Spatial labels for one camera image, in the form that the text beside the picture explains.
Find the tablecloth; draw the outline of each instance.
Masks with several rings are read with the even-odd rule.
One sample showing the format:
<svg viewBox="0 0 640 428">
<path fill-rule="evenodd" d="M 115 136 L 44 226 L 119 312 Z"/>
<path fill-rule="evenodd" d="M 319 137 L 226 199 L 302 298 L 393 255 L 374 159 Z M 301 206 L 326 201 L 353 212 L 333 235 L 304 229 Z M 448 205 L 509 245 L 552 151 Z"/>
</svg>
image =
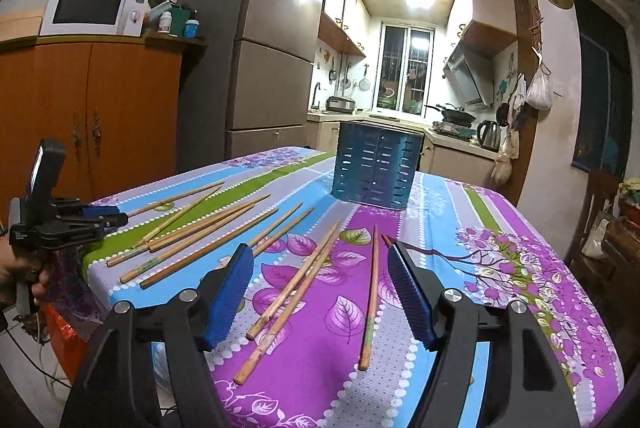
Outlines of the tablecloth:
<svg viewBox="0 0 640 428">
<path fill-rule="evenodd" d="M 279 212 L 270 220 L 298 202 L 304 203 L 303 209 L 314 207 L 286 237 L 256 259 L 253 279 L 228 338 L 207 354 L 220 398 L 236 426 L 408 425 L 434 355 L 412 336 L 386 271 L 385 249 L 381 250 L 378 275 L 372 363 L 367 372 L 356 369 L 367 311 L 374 224 L 381 233 L 406 242 L 416 264 L 434 270 L 445 287 L 456 287 L 475 302 L 491 305 L 504 307 L 516 298 L 527 302 L 561 363 L 582 426 L 606 413 L 623 387 L 620 361 L 609 334 L 573 275 L 508 201 L 489 189 L 419 172 L 404 211 L 338 201 L 330 195 L 334 162 L 334 157 L 317 151 L 276 149 L 176 175 L 101 201 L 130 211 L 224 180 L 222 191 L 175 226 L 262 193 L 271 196 L 244 215 L 243 222 L 274 205 Z M 139 255 L 113 268 L 106 266 L 106 259 L 130 247 L 159 217 L 195 198 L 181 199 L 173 209 L 165 206 L 133 217 L 127 227 L 108 236 L 99 249 L 84 258 L 86 281 L 105 309 L 119 300 L 129 300 L 136 307 L 163 303 L 185 287 L 197 287 L 207 271 L 228 260 L 239 242 L 255 236 L 256 231 L 250 230 L 149 289 L 140 288 L 140 279 L 121 285 L 121 274 L 150 255 Z M 342 232 L 330 262 L 252 376 L 236 386 L 233 376 L 255 347 L 255 342 L 244 337 L 245 332 L 336 220 L 340 220 Z M 215 232 L 155 271 L 239 226 L 232 223 Z M 84 314 L 92 319 L 97 313 L 87 310 Z M 162 345 L 154 349 L 154 358 L 162 374 Z M 475 382 L 469 387 L 461 428 L 476 426 L 487 359 L 488 344 L 478 344 Z"/>
</svg>

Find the bamboo chopstick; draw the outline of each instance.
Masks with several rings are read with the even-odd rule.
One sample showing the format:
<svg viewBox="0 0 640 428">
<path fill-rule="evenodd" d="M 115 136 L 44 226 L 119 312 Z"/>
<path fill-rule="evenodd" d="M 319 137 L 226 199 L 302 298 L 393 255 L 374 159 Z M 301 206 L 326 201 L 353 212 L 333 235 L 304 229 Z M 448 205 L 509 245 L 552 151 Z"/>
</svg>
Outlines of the bamboo chopstick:
<svg viewBox="0 0 640 428">
<path fill-rule="evenodd" d="M 266 333 L 266 335 L 260 340 L 260 344 L 255 348 L 252 354 L 249 356 L 249 359 L 244 362 L 236 376 L 234 377 L 234 382 L 236 384 L 244 384 L 247 378 L 251 375 L 252 371 L 254 371 L 255 366 L 260 361 L 260 358 L 264 355 L 273 340 L 277 337 L 278 333 L 282 330 L 284 324 L 287 322 L 289 317 L 293 314 L 296 306 L 300 303 L 300 300 L 305 295 L 307 289 L 312 284 L 313 280 L 316 278 L 319 270 L 322 268 L 322 264 L 329 256 L 331 248 L 333 247 L 335 241 L 338 239 L 338 233 L 334 232 L 329 242 L 325 244 L 324 248 L 322 248 L 321 254 L 318 256 L 316 261 L 314 262 L 314 266 L 309 271 L 309 274 L 306 276 L 302 284 L 300 284 L 299 289 L 296 293 L 290 298 L 289 303 L 283 310 L 283 312 L 278 316 L 278 319 L 271 326 L 271 329 Z"/>
<path fill-rule="evenodd" d="M 378 270 L 380 268 L 380 245 L 378 243 L 378 225 L 373 226 L 373 253 L 371 260 L 371 283 L 369 286 L 369 308 L 367 324 L 362 339 L 362 350 L 358 361 L 358 370 L 367 370 L 371 361 L 373 345 L 373 326 L 376 324 L 376 302 L 378 301 Z"/>
<path fill-rule="evenodd" d="M 152 267 L 155 267 L 159 263 L 162 263 L 165 260 L 171 258 L 174 254 L 182 251 L 183 249 L 187 249 L 190 245 L 193 245 L 197 241 L 202 240 L 203 238 L 205 238 L 209 234 L 213 233 L 214 231 L 219 230 L 221 227 L 226 226 L 229 222 L 235 220 L 240 215 L 244 215 L 251 208 L 253 208 L 253 205 L 250 205 L 249 207 L 243 207 L 242 209 L 238 209 L 236 212 L 232 213 L 228 217 L 223 218 L 223 220 L 219 220 L 216 223 L 210 225 L 209 227 L 206 227 L 203 230 L 198 231 L 197 233 L 191 235 L 189 238 L 187 238 L 187 239 L 183 240 L 182 242 L 178 243 L 177 245 L 173 246 L 168 251 L 165 251 L 162 254 L 159 254 L 158 256 L 155 256 L 155 257 L 147 260 L 144 264 L 136 267 L 135 269 L 132 269 L 131 271 L 129 271 L 126 274 L 123 274 L 120 277 L 120 283 L 127 283 L 127 282 L 133 280 L 133 278 L 137 278 L 142 273 L 145 273 L 146 271 L 148 271 Z"/>
<path fill-rule="evenodd" d="M 293 215 L 302 204 L 303 204 L 302 202 L 297 203 L 294 207 L 292 207 L 289 211 L 287 211 L 284 215 L 282 215 L 278 220 L 273 222 L 267 229 L 258 233 L 257 236 L 255 236 L 255 238 L 253 238 L 251 241 L 247 242 L 246 244 L 250 248 L 254 248 L 258 244 L 258 242 L 260 242 L 265 236 L 267 236 L 271 231 L 276 229 L 276 227 L 278 227 L 281 223 L 287 220 L 287 218 Z"/>
<path fill-rule="evenodd" d="M 231 233 L 225 234 L 225 236 L 223 236 L 222 238 L 217 239 L 215 242 L 210 243 L 209 245 L 206 245 L 205 247 L 203 247 L 201 249 L 198 249 L 195 253 L 186 256 L 182 260 L 178 260 L 177 262 L 171 264 L 169 267 L 166 267 L 166 268 L 162 269 L 160 272 L 154 274 L 153 276 L 150 276 L 146 280 L 143 280 L 140 283 L 140 287 L 142 287 L 143 289 L 147 289 L 148 287 L 151 287 L 153 284 L 156 284 L 159 281 L 164 280 L 164 278 L 167 278 L 168 276 L 171 276 L 173 273 L 178 272 L 183 267 L 187 267 L 191 262 L 196 261 L 198 258 L 202 258 L 207 253 L 213 251 L 214 249 L 219 248 L 221 245 L 225 245 L 227 242 L 229 242 L 229 241 L 233 240 L 234 238 L 236 238 L 236 236 L 239 236 L 242 233 L 244 233 L 245 231 L 248 231 L 254 225 L 257 225 L 257 224 L 261 223 L 263 220 L 265 220 L 266 218 L 269 218 L 271 215 L 273 215 L 277 211 L 278 211 L 278 208 L 276 207 L 276 208 L 272 209 L 271 211 L 267 211 L 267 212 L 265 212 L 265 213 L 263 213 L 261 215 L 258 215 L 258 217 L 254 218 L 252 221 L 240 226 L 235 231 L 232 231 Z"/>
<path fill-rule="evenodd" d="M 201 229 L 204 229 L 205 227 L 209 227 L 211 224 L 214 224 L 217 221 L 228 217 L 229 215 L 233 214 L 237 210 L 242 209 L 244 207 L 249 207 L 250 205 L 263 201 L 264 199 L 270 196 L 271 194 L 267 193 L 266 195 L 262 195 L 261 197 L 255 197 L 250 201 L 241 202 L 240 204 L 232 205 L 228 209 L 219 209 L 211 217 L 203 218 L 202 220 L 199 220 L 196 223 L 192 223 L 191 225 L 188 225 L 186 227 L 182 227 L 180 229 L 176 229 L 175 231 L 171 231 L 170 233 L 166 234 L 162 238 L 155 238 L 153 240 L 148 241 L 145 245 L 141 245 L 140 247 L 131 249 L 130 251 L 127 251 L 120 255 L 109 258 L 107 260 L 107 267 L 113 267 L 114 265 L 120 264 L 146 251 L 150 251 L 153 253 L 153 252 L 159 251 L 160 249 L 164 249 L 165 247 L 171 245 L 172 243 L 182 240 L 183 238 L 187 238 L 191 234 L 197 233 Z"/>
<path fill-rule="evenodd" d="M 193 202 L 191 202 L 191 204 L 186 205 L 184 208 L 182 208 L 177 213 L 173 213 L 172 215 L 169 215 L 169 217 L 166 220 L 162 221 L 162 223 L 160 225 L 158 225 L 157 227 L 153 228 L 151 231 L 146 233 L 145 236 L 143 236 L 139 241 L 137 241 L 132 246 L 133 249 L 135 249 L 136 247 L 140 247 L 141 245 L 147 243 L 149 240 L 154 238 L 154 236 L 156 236 L 156 234 L 160 233 L 163 229 L 166 229 L 167 227 L 169 227 L 172 223 L 174 223 L 176 220 L 178 220 L 182 215 L 184 215 L 185 213 L 188 213 L 194 207 L 196 207 L 198 204 L 200 204 L 204 200 L 208 199 L 211 195 L 213 195 L 220 188 L 221 188 L 221 186 L 218 186 L 217 188 L 213 188 L 208 193 L 205 193 L 201 197 L 199 197 L 196 200 L 194 200 Z"/>
<path fill-rule="evenodd" d="M 262 316 L 258 318 L 258 320 L 251 326 L 251 328 L 246 333 L 246 338 L 250 341 L 255 339 L 255 336 L 264 328 L 267 322 L 273 317 L 273 315 L 282 307 L 282 304 L 287 301 L 289 295 L 292 290 L 296 288 L 296 286 L 300 283 L 300 281 L 305 277 L 306 272 L 313 265 L 315 260 L 320 256 L 322 249 L 326 246 L 326 243 L 331 238 L 332 234 L 340 224 L 340 220 L 337 221 L 334 226 L 324 235 L 322 240 L 318 243 L 314 252 L 307 257 L 305 263 L 298 269 L 298 272 L 294 274 L 293 278 L 289 281 L 289 283 L 284 287 L 282 292 L 278 295 L 275 301 L 271 302 L 271 305 L 262 313 Z"/>
<path fill-rule="evenodd" d="M 279 230 L 277 230 L 273 235 L 271 235 L 267 240 L 262 242 L 255 250 L 254 250 L 254 258 L 258 256 L 262 251 L 267 249 L 272 243 L 274 243 L 277 239 L 279 239 L 283 234 L 288 233 L 296 224 L 300 223 L 306 216 L 314 210 L 313 207 L 310 207 L 299 217 L 294 218 L 290 222 L 287 222 L 283 225 Z"/>
<path fill-rule="evenodd" d="M 136 215 L 139 215 L 140 213 L 144 213 L 145 211 L 150 211 L 154 207 L 158 207 L 159 205 L 168 204 L 169 202 L 178 201 L 179 199 L 183 199 L 184 197 L 188 197 L 190 195 L 193 195 L 194 193 L 199 193 L 201 191 L 206 191 L 207 189 L 214 188 L 216 186 L 222 186 L 224 183 L 225 183 L 225 181 L 218 181 L 216 183 L 207 184 L 206 186 L 200 186 L 199 188 L 190 189 L 189 191 L 185 191 L 184 193 L 180 193 L 179 195 L 174 195 L 174 196 L 169 197 L 167 199 L 163 199 L 162 201 L 151 202 L 151 204 L 147 204 L 147 205 L 144 205 L 143 207 L 139 207 L 137 209 L 134 209 L 133 211 L 129 211 L 127 213 L 127 216 L 129 218 L 135 217 Z"/>
</svg>

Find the refrigerator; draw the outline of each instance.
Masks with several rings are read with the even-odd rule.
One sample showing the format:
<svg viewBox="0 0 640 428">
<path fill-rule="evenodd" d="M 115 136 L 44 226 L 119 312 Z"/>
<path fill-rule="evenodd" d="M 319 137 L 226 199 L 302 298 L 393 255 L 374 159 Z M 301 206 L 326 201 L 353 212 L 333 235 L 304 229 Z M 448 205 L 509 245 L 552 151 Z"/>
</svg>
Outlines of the refrigerator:
<svg viewBox="0 0 640 428">
<path fill-rule="evenodd" d="M 178 3 L 198 11 L 207 40 L 181 81 L 178 171 L 303 146 L 322 0 Z"/>
</svg>

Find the cabinet handle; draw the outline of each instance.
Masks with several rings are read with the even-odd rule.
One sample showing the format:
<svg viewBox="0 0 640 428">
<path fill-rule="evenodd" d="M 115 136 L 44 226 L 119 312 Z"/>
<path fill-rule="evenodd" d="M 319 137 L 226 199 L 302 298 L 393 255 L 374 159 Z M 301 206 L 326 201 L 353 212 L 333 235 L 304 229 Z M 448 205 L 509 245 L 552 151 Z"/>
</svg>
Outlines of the cabinet handle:
<svg viewBox="0 0 640 428">
<path fill-rule="evenodd" d="M 92 128 L 94 135 L 94 147 L 95 154 L 100 157 L 100 142 L 102 141 L 102 130 L 100 129 L 100 116 L 98 116 L 98 109 L 94 110 L 94 127 Z"/>
<path fill-rule="evenodd" d="M 74 139 L 74 146 L 76 148 L 76 161 L 80 162 L 82 147 L 82 135 L 78 131 L 78 112 L 74 112 L 74 131 L 72 133 Z"/>
</svg>

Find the orange cabinet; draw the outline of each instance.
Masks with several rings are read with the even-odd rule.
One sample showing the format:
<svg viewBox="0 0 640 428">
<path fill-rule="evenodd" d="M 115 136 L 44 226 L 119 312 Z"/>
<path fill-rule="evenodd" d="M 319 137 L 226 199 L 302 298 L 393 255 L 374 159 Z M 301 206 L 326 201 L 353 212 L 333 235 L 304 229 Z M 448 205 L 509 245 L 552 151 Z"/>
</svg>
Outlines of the orange cabinet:
<svg viewBox="0 0 640 428">
<path fill-rule="evenodd" d="M 3 223 L 10 200 L 24 195 L 44 137 L 66 148 L 54 195 L 90 202 L 175 172 L 184 44 L 65 38 L 39 38 L 35 45 L 0 51 Z"/>
</svg>

